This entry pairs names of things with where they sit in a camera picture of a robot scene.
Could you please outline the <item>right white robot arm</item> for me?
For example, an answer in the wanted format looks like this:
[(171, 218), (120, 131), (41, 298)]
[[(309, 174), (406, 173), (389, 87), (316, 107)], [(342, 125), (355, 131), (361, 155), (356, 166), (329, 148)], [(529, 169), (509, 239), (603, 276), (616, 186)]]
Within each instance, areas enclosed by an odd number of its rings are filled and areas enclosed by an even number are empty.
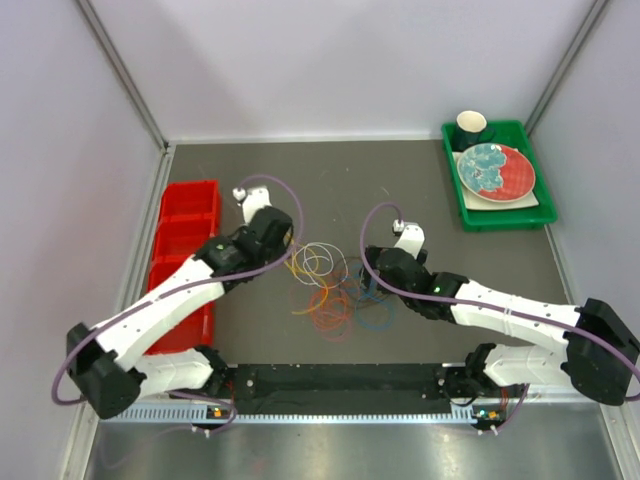
[(466, 380), (474, 393), (529, 384), (573, 388), (611, 406), (638, 401), (628, 390), (639, 378), (639, 341), (609, 304), (593, 298), (582, 306), (539, 302), (465, 276), (431, 273), (421, 227), (395, 221), (393, 231), (392, 247), (359, 245), (364, 270), (378, 286), (427, 319), (521, 341), (519, 347), (488, 344), (470, 354)]

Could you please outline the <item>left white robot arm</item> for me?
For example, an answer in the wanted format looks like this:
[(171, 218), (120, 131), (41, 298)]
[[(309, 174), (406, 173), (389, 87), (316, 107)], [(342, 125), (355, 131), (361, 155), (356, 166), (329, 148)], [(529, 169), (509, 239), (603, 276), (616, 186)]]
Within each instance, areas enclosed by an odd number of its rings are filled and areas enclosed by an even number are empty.
[(67, 332), (58, 374), (70, 378), (100, 419), (116, 417), (141, 398), (184, 391), (213, 397), (227, 386), (229, 367), (209, 346), (157, 355), (148, 350), (196, 310), (285, 261), (291, 216), (272, 205), (265, 186), (237, 188), (233, 196), (243, 222), (231, 235), (208, 239), (121, 313)]

